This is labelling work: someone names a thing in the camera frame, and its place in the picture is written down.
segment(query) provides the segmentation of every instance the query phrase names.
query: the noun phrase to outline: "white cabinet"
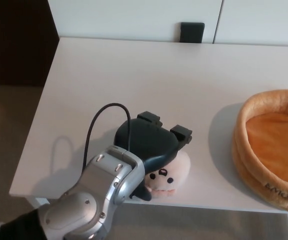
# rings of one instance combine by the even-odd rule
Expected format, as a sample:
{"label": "white cabinet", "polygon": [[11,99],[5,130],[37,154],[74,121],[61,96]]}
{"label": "white cabinet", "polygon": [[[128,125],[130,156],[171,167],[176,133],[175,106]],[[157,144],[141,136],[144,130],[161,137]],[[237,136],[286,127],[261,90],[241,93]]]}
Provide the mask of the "white cabinet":
{"label": "white cabinet", "polygon": [[288,1],[224,0],[215,43],[288,45]]}
{"label": "white cabinet", "polygon": [[48,2],[61,37],[173,42],[180,22],[203,22],[203,42],[212,43],[222,0]]}

